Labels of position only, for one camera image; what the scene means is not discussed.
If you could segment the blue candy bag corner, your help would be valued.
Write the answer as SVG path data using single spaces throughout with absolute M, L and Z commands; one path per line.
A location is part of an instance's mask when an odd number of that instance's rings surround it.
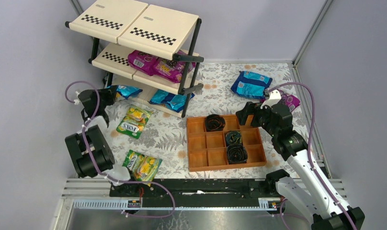
M 264 99 L 264 91 L 268 89 L 273 79 L 251 71 L 241 71 L 231 86 L 231 90 L 245 98 Z

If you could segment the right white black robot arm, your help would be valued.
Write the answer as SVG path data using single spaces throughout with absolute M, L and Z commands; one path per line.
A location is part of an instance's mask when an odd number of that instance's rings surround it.
M 365 215 L 360 207 L 351 207 L 336 191 L 317 165 L 305 139 L 293 130 L 292 113 L 285 104 L 247 102 L 236 112 L 240 125 L 262 127 L 271 137 L 275 151 L 300 176 L 306 189 L 298 188 L 285 170 L 266 176 L 276 192 L 284 196 L 307 219 L 313 230 L 359 230 Z

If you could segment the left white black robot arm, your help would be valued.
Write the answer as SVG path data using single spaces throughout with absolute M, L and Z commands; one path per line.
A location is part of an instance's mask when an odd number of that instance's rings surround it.
M 71 161 L 80 178 L 103 176 L 115 186 L 131 181 L 127 168 L 117 164 L 103 134 L 109 126 L 106 107 L 114 104 L 116 87 L 84 90 L 77 93 L 74 104 L 82 104 L 84 124 L 75 134 L 65 138 Z

